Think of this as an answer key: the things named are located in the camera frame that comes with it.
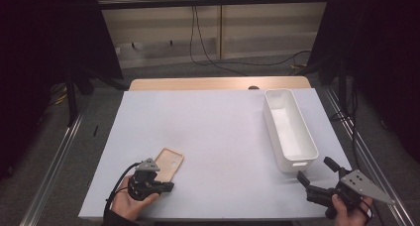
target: wall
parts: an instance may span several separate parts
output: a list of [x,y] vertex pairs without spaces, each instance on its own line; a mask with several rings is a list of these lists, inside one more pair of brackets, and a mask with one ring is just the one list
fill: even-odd
[[[288,55],[310,50],[325,9],[325,3],[197,7],[206,51],[213,58]],[[103,11],[115,47],[135,43],[145,48],[172,41],[189,49],[193,10],[188,7]],[[206,59],[198,30],[193,49],[197,59]],[[189,52],[181,56],[187,60]]]

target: black cable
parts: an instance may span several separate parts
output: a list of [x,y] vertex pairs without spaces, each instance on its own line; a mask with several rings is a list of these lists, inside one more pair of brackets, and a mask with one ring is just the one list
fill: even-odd
[[361,203],[363,203],[366,207],[367,207],[367,212],[361,208],[360,205],[358,205],[358,210],[361,211],[361,213],[365,216],[365,218],[367,219],[367,221],[365,222],[365,225],[368,225],[368,223],[370,222],[370,220],[373,218],[373,211],[370,208],[370,205],[368,205],[364,200],[361,201]]
[[105,216],[108,214],[108,211],[111,207],[111,203],[114,200],[115,195],[122,189],[117,190],[118,186],[120,186],[121,181],[123,181],[124,177],[126,176],[127,172],[130,171],[132,168],[138,166],[140,163],[135,163],[132,164],[131,166],[129,166],[124,173],[121,175],[121,177],[118,179],[117,183],[114,186],[114,189],[111,191],[111,193],[109,194],[109,197],[106,199],[106,204],[105,204],[105,208],[104,208],[104,218]]
[[[349,108],[350,103],[352,103],[353,95],[354,95],[354,92],[352,92],[350,94],[349,99],[346,102],[347,103],[346,108]],[[342,109],[342,110],[336,112],[335,114],[331,115],[329,117],[329,119],[330,119],[330,121],[339,121],[339,120],[350,119],[351,117],[353,117],[353,113],[349,113],[349,111],[347,109]]]
[[129,188],[128,186],[127,187],[122,187],[119,190],[115,191],[115,194],[118,194],[118,192],[120,192],[121,190],[128,189],[128,188]]
[[236,74],[246,76],[245,74],[240,73],[240,72],[238,72],[238,71],[236,71],[236,70],[232,70],[232,69],[229,69],[229,68],[226,68],[226,67],[223,67],[223,66],[220,66],[220,65],[216,64],[216,63],[215,63],[215,62],[213,62],[213,61],[210,59],[210,57],[207,55],[206,49],[204,48],[203,39],[202,39],[202,37],[201,37],[200,25],[199,25],[199,23],[198,23],[198,13],[197,13],[197,7],[195,7],[195,6],[193,6],[193,7],[192,7],[192,31],[191,31],[191,39],[190,39],[190,41],[189,41],[189,55],[190,55],[190,57],[191,57],[192,62],[194,62],[194,63],[196,63],[196,64],[199,64],[199,65],[207,65],[207,64],[203,64],[203,63],[199,63],[199,62],[195,61],[195,60],[194,60],[194,58],[192,57],[192,38],[194,37],[195,16],[197,16],[197,28],[198,28],[198,33],[199,33],[199,35],[200,35],[201,47],[203,48],[204,54],[206,55],[207,59],[210,61],[210,63],[207,63],[207,64],[213,64],[214,66],[216,66],[216,67],[218,67],[218,68],[225,69],[225,70],[229,70],[229,71],[232,71],[232,72],[234,72],[234,73],[236,73]]
[[383,226],[382,216],[380,215],[379,210],[377,210],[376,202],[373,203],[373,208],[374,208],[374,211],[376,212],[377,218],[379,219],[380,225]]
[[353,80],[352,83],[352,109],[353,109],[353,115],[352,115],[352,120],[353,120],[353,128],[352,128],[352,148],[353,148],[353,156],[355,158],[355,163],[356,163],[356,167],[358,169],[361,168],[361,166],[359,165],[359,160],[358,160],[358,153],[356,150],[356,111],[358,109],[358,91],[356,89],[356,83]]
[[[239,72],[237,72],[235,70],[231,70],[231,69],[228,69],[228,68],[223,67],[223,66],[218,66],[217,64],[243,64],[243,65],[255,65],[255,66],[265,66],[265,65],[270,66],[270,65],[282,64],[282,63],[285,63],[285,62],[287,62],[287,61],[289,61],[291,59],[293,59],[293,62],[295,62],[294,59],[297,56],[299,56],[301,54],[310,54],[311,53],[311,51],[301,51],[301,52],[298,52],[298,53],[294,54],[291,57],[288,57],[287,59],[284,59],[284,60],[281,60],[281,61],[278,61],[278,62],[273,62],[273,63],[251,63],[251,62],[243,62],[243,61],[214,61],[214,60],[211,60],[210,57],[207,55],[206,49],[205,49],[204,44],[203,44],[203,39],[202,39],[202,36],[201,36],[201,29],[200,29],[200,25],[199,25],[199,18],[198,18],[197,7],[193,7],[192,12],[193,12],[192,13],[192,17],[193,17],[192,19],[193,19],[193,21],[192,21],[191,39],[190,39],[190,42],[189,42],[189,54],[190,54],[191,60],[194,63],[196,63],[196,64],[199,64],[199,65],[210,65],[210,64],[212,64],[212,65],[215,65],[215,66],[217,66],[219,68],[227,69],[227,70],[236,72],[238,74],[244,75],[244,74],[239,73]],[[204,51],[207,59],[210,61],[210,63],[199,63],[199,62],[195,61],[194,58],[192,57],[192,39],[193,39],[193,36],[194,36],[195,20],[197,21],[197,29],[198,29],[198,33],[199,33],[199,36],[200,36],[201,46],[203,48],[203,51]]]
[[288,76],[292,75],[294,70],[296,69],[296,59],[295,56],[292,56],[293,58],[293,67],[291,68],[291,72],[288,74]]

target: white tray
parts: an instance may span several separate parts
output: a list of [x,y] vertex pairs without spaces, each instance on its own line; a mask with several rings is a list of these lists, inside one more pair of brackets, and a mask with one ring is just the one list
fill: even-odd
[[319,154],[293,92],[266,91],[263,115],[278,168],[284,172],[306,170]]

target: white tabletop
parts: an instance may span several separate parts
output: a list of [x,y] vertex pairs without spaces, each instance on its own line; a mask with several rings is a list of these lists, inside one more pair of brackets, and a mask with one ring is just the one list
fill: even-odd
[[[293,89],[319,150],[305,172],[311,183],[334,187],[326,156],[350,164],[314,89]],[[154,220],[273,220],[324,217],[306,201],[294,173],[275,162],[263,118],[263,90],[125,92],[79,217],[101,219],[105,199],[132,163],[164,147],[184,154],[171,193],[142,212]]]

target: human hand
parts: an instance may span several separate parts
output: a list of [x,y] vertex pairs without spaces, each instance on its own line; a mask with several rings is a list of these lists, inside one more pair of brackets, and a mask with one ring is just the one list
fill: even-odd
[[[355,208],[354,210],[348,212],[346,204],[344,204],[343,200],[337,195],[333,195],[333,204],[337,210],[336,216],[336,226],[364,226],[367,222],[367,218],[360,209]],[[363,198],[363,201],[366,203],[364,204],[361,202],[360,207],[365,212],[368,212],[369,207],[373,203],[373,199],[370,197]]]
[[130,175],[124,177],[112,201],[111,210],[130,221],[136,221],[143,209],[155,202],[159,195],[153,193],[143,201],[133,199],[128,192]]

